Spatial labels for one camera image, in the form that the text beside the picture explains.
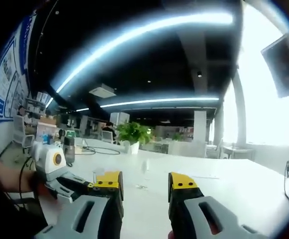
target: chair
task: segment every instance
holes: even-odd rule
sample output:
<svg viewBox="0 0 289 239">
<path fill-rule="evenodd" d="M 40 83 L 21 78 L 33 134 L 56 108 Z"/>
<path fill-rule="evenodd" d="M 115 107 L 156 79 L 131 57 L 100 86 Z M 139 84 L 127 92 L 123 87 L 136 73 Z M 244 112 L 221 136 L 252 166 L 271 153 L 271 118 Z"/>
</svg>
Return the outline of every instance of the chair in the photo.
<svg viewBox="0 0 289 239">
<path fill-rule="evenodd" d="M 220 158 L 222 152 L 223 139 L 220 140 L 216 149 L 207 149 L 206 156 L 207 158 Z"/>
<path fill-rule="evenodd" d="M 108 143 L 114 143 L 115 140 L 113 140 L 113 134 L 111 131 L 105 131 L 102 130 L 101 131 L 101 140 L 104 142 L 108 142 Z"/>
<path fill-rule="evenodd" d="M 169 144 L 168 154 L 186 157 L 206 158 L 206 142 L 172 141 Z"/>
<path fill-rule="evenodd" d="M 29 150 L 33 145 L 35 135 L 33 134 L 26 135 L 24 117 L 14 116 L 13 119 L 14 119 L 13 120 L 14 129 L 12 141 L 14 143 L 20 144 L 23 149 L 23 153 L 25 154 L 25 149 Z"/>
</svg>

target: air conditioner unit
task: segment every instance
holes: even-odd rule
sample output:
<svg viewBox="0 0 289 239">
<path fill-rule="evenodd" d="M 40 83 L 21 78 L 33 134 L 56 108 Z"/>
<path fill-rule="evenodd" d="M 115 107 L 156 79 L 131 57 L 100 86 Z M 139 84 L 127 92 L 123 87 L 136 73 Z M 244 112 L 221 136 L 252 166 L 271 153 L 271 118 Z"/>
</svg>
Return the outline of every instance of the air conditioner unit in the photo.
<svg viewBox="0 0 289 239">
<path fill-rule="evenodd" d="M 105 84 L 101 84 L 100 86 L 89 91 L 89 93 L 104 99 L 116 96 L 116 94 L 114 93 L 114 89 L 106 86 Z"/>
</svg>

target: television screen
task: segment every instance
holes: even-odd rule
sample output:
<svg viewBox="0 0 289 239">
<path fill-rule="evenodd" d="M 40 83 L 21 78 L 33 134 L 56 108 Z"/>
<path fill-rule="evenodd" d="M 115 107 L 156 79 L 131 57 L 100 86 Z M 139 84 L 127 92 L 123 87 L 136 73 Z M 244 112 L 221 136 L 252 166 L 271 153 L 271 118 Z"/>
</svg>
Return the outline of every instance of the television screen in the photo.
<svg viewBox="0 0 289 239">
<path fill-rule="evenodd" d="M 289 96 L 289 47 L 287 36 L 262 50 L 262 55 L 274 79 L 279 98 Z"/>
</svg>

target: white planter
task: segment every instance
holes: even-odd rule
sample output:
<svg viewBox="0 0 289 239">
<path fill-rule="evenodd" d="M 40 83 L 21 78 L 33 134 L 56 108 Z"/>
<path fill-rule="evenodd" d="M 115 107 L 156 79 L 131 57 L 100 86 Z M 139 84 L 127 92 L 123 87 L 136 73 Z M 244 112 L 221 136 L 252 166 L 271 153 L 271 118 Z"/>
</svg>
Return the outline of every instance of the white planter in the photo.
<svg viewBox="0 0 289 239">
<path fill-rule="evenodd" d="M 139 142 L 134 143 L 133 145 L 130 145 L 129 141 L 123 142 L 125 147 L 125 152 L 127 154 L 137 154 L 139 152 Z"/>
</svg>

